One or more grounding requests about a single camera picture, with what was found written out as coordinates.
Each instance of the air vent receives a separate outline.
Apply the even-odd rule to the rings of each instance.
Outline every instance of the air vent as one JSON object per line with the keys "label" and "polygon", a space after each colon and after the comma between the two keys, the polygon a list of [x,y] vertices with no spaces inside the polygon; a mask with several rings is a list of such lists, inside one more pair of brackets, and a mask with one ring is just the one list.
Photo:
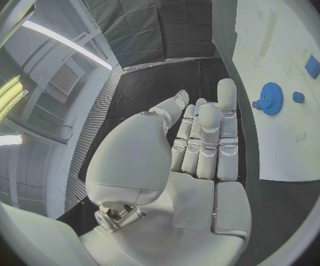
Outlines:
{"label": "air vent", "polygon": [[66,64],[51,79],[51,83],[66,95],[69,95],[78,81],[79,76]]}

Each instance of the blue square block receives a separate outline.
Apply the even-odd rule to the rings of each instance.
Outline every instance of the blue square block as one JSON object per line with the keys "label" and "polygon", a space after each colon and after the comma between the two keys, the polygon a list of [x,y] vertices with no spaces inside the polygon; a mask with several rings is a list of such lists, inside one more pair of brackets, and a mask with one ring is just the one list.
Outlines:
{"label": "blue square block", "polygon": [[308,71],[310,76],[316,79],[320,74],[320,63],[316,60],[316,58],[314,58],[313,55],[311,55],[309,61],[305,65],[305,69]]}

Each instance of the corrugated metal strip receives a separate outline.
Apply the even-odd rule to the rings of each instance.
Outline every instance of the corrugated metal strip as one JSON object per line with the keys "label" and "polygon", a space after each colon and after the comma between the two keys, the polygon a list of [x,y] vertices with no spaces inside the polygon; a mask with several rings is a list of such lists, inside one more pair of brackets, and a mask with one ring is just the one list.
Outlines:
{"label": "corrugated metal strip", "polygon": [[78,174],[89,147],[95,138],[106,117],[109,105],[113,98],[115,89],[117,88],[120,77],[125,72],[118,65],[105,82],[102,90],[94,101],[90,109],[79,139],[77,140],[76,148],[73,153],[69,175],[66,183],[66,194],[64,211],[67,212],[83,198],[87,196],[86,186],[84,182],[78,179]]}

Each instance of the gray padded wall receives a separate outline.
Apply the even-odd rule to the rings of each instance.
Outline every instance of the gray padded wall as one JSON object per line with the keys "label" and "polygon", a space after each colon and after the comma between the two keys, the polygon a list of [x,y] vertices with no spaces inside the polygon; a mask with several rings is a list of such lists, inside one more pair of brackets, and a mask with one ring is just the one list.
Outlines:
{"label": "gray padded wall", "polygon": [[84,0],[124,68],[213,56],[211,0]]}

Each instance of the blue gear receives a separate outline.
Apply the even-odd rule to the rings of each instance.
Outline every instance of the blue gear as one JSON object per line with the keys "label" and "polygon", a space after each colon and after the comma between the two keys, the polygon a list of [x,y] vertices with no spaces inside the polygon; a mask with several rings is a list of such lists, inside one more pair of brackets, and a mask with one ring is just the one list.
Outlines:
{"label": "blue gear", "polygon": [[277,115],[283,107],[283,91],[276,83],[263,86],[260,96],[262,111],[267,115]]}

